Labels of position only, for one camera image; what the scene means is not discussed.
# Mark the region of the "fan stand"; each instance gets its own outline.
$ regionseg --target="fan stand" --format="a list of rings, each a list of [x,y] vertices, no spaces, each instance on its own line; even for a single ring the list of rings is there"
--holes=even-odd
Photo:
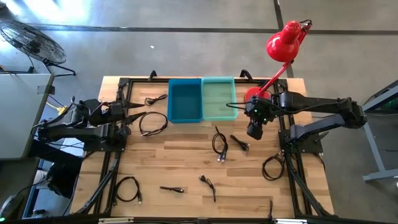
[[[54,75],[54,77],[62,77],[62,76],[70,76],[70,75],[76,76],[76,72],[75,72],[74,70],[69,69],[69,68],[65,68],[65,67],[60,66],[60,65],[56,65],[56,64],[54,64],[54,63],[48,61],[47,59],[44,59],[44,60],[43,60],[43,64],[44,64],[44,66],[46,67],[46,69],[47,69],[48,71],[50,71],[49,68],[47,68],[48,66],[55,66],[55,67],[62,68],[62,69],[64,69],[64,70],[67,70],[67,71],[70,71],[70,72],[71,72],[71,73],[65,73],[65,74]]]

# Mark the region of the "lamp shade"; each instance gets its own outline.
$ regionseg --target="lamp shade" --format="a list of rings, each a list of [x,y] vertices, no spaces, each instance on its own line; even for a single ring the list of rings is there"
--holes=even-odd
[[[268,55],[278,62],[289,62],[293,60],[300,48],[297,40],[301,32],[301,25],[297,21],[286,23],[282,31],[274,34],[267,42]]]

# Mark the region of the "red desk lamp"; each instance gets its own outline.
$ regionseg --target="red desk lamp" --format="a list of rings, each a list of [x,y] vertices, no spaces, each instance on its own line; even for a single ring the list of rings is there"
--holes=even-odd
[[[302,22],[290,21],[286,23],[282,31],[274,34],[267,42],[266,50],[268,55],[278,61],[284,62],[282,68],[262,88],[250,88],[244,94],[244,101],[250,101],[256,95],[269,99],[270,94],[266,90],[286,71],[299,52],[301,43],[312,26],[312,21],[307,19]]]

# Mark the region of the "blue bin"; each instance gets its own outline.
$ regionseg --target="blue bin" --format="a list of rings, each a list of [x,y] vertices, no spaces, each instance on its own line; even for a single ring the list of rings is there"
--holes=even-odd
[[[201,79],[170,79],[167,118],[172,123],[199,123],[202,118]]]

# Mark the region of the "cable connector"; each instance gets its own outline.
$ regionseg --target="cable connector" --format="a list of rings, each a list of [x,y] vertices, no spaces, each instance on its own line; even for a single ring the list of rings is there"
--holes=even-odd
[[[199,180],[204,182],[204,183],[207,183],[206,182],[206,177],[203,174],[199,176]]]
[[[203,174],[199,176],[199,180],[202,181],[203,183],[206,183],[209,185],[211,190],[213,191],[213,200],[216,202],[216,188],[214,187],[213,183],[211,183],[209,178],[206,178]]]
[[[177,192],[177,193],[184,193],[184,189],[182,189],[181,187],[163,187],[163,186],[160,186],[160,189],[164,189],[164,190],[173,190],[173,191],[175,191],[175,192]]]
[[[142,204],[142,194],[141,192],[138,193],[138,204]]]
[[[144,103],[145,103],[145,105],[150,106],[150,105],[153,105],[154,103],[156,103],[156,101],[158,101],[158,100],[166,99],[166,97],[167,97],[167,94],[163,94],[160,97],[154,98],[154,99],[147,97],[147,98],[145,98]]]
[[[230,135],[230,137],[231,137],[231,139],[234,139],[239,144],[239,146],[241,147],[241,150],[243,151],[243,153],[245,153],[245,155],[249,152],[249,149],[250,149],[249,146],[250,145],[248,143],[238,140],[233,135]]]

